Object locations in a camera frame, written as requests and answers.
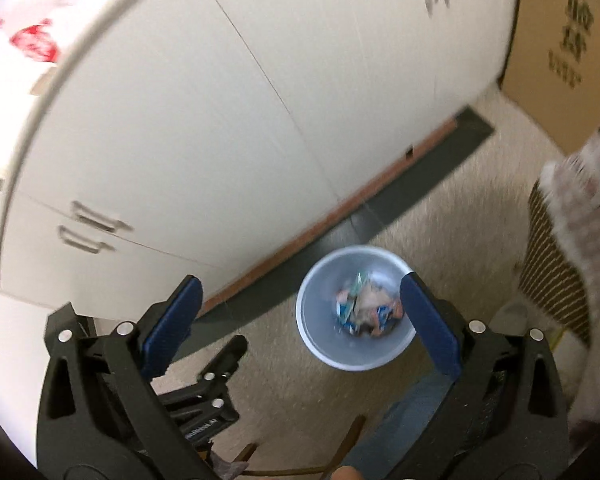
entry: trash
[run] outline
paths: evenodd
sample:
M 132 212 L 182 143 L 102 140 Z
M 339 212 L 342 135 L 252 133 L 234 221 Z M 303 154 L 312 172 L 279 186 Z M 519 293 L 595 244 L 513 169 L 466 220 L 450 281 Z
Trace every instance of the trash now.
M 352 335 L 381 336 L 403 317 L 400 299 L 392 298 L 364 272 L 336 295 L 338 322 Z

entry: white cabinet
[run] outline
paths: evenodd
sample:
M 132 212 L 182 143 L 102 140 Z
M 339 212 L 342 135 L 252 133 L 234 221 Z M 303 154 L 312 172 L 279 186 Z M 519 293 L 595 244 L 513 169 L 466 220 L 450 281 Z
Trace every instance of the white cabinet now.
M 202 282 L 205 297 L 226 273 L 176 258 L 67 219 L 30 198 L 11 199 L 0 252 L 0 292 L 105 319 L 138 320 L 166 300 L 187 275 Z
M 445 117 L 424 0 L 218 0 L 339 198 Z
M 17 189 L 242 272 L 337 202 L 215 0 L 139 0 L 116 19 L 46 110 Z
M 435 114 L 448 117 L 472 101 L 502 72 L 516 0 L 438 0 Z

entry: cardboard box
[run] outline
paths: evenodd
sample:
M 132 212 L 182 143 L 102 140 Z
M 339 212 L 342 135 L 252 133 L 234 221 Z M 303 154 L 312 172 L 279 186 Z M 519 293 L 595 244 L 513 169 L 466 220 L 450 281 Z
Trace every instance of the cardboard box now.
M 600 0 L 520 0 L 502 91 L 579 150 L 600 127 Z

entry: tile floor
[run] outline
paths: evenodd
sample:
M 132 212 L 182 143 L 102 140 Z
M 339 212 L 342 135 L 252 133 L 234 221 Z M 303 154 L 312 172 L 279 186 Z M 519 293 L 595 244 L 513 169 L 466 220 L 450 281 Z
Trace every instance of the tile floor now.
M 489 319 L 512 295 L 526 243 L 526 199 L 544 163 L 560 154 L 497 89 L 473 108 L 495 126 L 491 135 L 467 117 L 474 126 L 465 129 L 467 137 L 450 137 L 437 161 L 427 157 L 413 166 L 404 177 L 408 185 L 383 191 L 293 269 L 279 267 L 267 290 L 255 283 L 196 322 L 195 342 L 186 342 L 183 358 L 154 388 L 192 383 L 232 333 L 247 337 L 250 351 L 229 382 L 241 420 L 216 438 L 221 456 L 230 460 L 248 442 L 259 442 L 253 468 L 325 463 L 356 414 L 377 418 L 431 368 L 418 338 L 396 360 L 369 372 L 334 370 L 310 354 L 296 329 L 292 293 L 296 274 L 325 251 L 374 235 L 369 243 L 403 257 L 467 318 Z M 455 169 L 447 174 L 449 168 Z M 382 201 L 384 208 L 378 207 Z

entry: blue gripper pad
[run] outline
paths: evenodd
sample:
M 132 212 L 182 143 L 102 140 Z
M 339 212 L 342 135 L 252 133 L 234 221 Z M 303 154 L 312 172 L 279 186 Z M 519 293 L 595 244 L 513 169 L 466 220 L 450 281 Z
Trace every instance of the blue gripper pad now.
M 202 306 L 202 283 L 195 276 L 188 276 L 168 303 L 164 314 L 142 343 L 140 374 L 146 380 L 165 374 L 178 348 L 191 334 L 191 323 Z
M 458 339 L 414 276 L 413 273 L 407 274 L 400 282 L 402 308 L 436 369 L 455 381 L 462 372 Z

